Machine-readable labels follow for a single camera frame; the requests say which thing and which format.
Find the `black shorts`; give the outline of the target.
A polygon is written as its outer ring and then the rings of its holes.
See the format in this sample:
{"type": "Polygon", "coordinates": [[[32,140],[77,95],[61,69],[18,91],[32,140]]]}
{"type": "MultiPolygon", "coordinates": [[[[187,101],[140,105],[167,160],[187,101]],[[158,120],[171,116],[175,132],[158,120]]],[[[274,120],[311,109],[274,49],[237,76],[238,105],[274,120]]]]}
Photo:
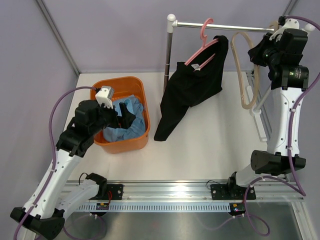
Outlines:
{"type": "Polygon", "coordinates": [[[189,65],[181,61],[177,63],[160,103],[161,119],[155,141],[166,141],[189,108],[222,91],[229,40],[224,35],[214,38],[218,42],[205,49],[189,65]]]}

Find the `light blue shorts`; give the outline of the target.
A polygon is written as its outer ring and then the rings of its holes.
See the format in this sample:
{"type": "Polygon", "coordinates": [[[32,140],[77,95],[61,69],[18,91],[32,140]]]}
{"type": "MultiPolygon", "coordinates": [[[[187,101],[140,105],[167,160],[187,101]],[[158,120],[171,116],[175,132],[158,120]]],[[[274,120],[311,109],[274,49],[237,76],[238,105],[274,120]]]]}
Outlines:
{"type": "Polygon", "coordinates": [[[125,103],[128,111],[135,115],[135,120],[128,129],[107,127],[103,130],[103,137],[107,142],[119,142],[141,137],[146,132],[143,117],[144,106],[134,95],[117,99],[113,102],[118,116],[121,117],[120,103],[125,103]]]}

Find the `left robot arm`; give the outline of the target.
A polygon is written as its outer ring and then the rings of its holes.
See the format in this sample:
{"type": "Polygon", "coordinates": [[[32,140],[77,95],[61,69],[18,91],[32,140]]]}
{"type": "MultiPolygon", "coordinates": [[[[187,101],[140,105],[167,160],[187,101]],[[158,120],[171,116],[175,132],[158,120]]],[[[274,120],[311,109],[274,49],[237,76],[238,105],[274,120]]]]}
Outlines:
{"type": "Polygon", "coordinates": [[[110,198],[112,193],[107,179],[90,173],[62,201],[59,196],[74,168],[93,145],[94,137],[105,128],[129,128],[136,116],[125,103],[119,104],[120,112],[96,100],[83,100],[75,109],[66,130],[53,147],[53,159],[37,190],[24,206],[15,207],[10,217],[26,229],[44,237],[55,239],[68,217],[90,199],[110,198]]]}

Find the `pink plastic hanger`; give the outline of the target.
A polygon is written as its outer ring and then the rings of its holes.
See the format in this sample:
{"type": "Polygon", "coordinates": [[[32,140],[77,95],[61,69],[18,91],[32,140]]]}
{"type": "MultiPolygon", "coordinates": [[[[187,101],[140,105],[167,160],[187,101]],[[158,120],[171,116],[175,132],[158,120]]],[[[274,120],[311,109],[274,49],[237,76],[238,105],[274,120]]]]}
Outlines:
{"type": "Polygon", "coordinates": [[[214,57],[215,57],[215,53],[212,54],[207,60],[205,60],[202,64],[198,64],[198,63],[194,63],[191,64],[191,62],[197,58],[202,52],[204,52],[206,49],[208,49],[209,47],[211,47],[212,45],[215,45],[219,42],[218,38],[214,38],[213,40],[211,40],[210,42],[207,42],[207,38],[208,35],[205,34],[205,30],[206,27],[209,24],[213,24],[214,23],[214,19],[213,18],[208,18],[202,25],[201,30],[200,30],[200,39],[202,40],[202,45],[201,47],[184,63],[186,66],[191,65],[193,68],[193,71],[200,71],[201,69],[203,69],[214,57]]]}

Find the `beige wooden hanger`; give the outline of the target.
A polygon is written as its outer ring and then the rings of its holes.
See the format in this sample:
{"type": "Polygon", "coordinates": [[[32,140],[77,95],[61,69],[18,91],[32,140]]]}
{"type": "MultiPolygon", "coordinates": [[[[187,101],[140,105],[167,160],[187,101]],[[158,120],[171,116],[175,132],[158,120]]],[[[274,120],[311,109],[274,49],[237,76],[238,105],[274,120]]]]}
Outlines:
{"type": "Polygon", "coordinates": [[[250,110],[255,103],[257,102],[258,99],[258,95],[259,95],[259,90],[260,90],[260,67],[256,64],[254,64],[254,69],[253,69],[253,76],[254,76],[254,88],[253,88],[253,97],[250,100],[249,103],[246,102],[246,98],[245,98],[245,85],[244,85],[244,79],[242,76],[242,70],[241,70],[241,64],[240,64],[240,60],[239,60],[239,56],[238,56],[238,52],[237,52],[237,48],[236,48],[236,37],[237,35],[241,35],[244,37],[244,39],[246,40],[248,46],[250,49],[252,49],[254,47],[253,41],[250,38],[250,36],[244,32],[244,31],[238,31],[236,32],[231,39],[230,42],[230,47],[231,47],[231,51],[232,51],[232,55],[234,58],[234,62],[235,62],[235,67],[236,67],[236,71],[237,71],[237,76],[238,76],[238,83],[239,83],[239,91],[240,91],[240,100],[241,100],[241,106],[243,109],[245,110],[250,110]]]}

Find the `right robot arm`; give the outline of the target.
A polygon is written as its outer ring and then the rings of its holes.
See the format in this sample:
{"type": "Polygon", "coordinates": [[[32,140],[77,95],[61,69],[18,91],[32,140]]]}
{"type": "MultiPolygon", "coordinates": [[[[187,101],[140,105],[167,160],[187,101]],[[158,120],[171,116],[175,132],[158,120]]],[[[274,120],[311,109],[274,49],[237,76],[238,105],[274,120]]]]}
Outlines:
{"type": "Polygon", "coordinates": [[[229,177],[226,192],[233,199],[244,193],[244,187],[252,187],[259,180],[276,180],[286,174],[296,179],[297,171],[306,166],[306,159],[300,157],[298,132],[309,81],[309,69],[300,65],[308,34],[294,28],[278,30],[274,34],[266,33],[257,46],[247,33],[240,35],[250,47],[248,55],[254,64],[255,80],[259,80],[260,66],[269,68],[271,85],[267,95],[272,95],[275,103],[275,126],[267,149],[254,150],[250,164],[229,177]]]}

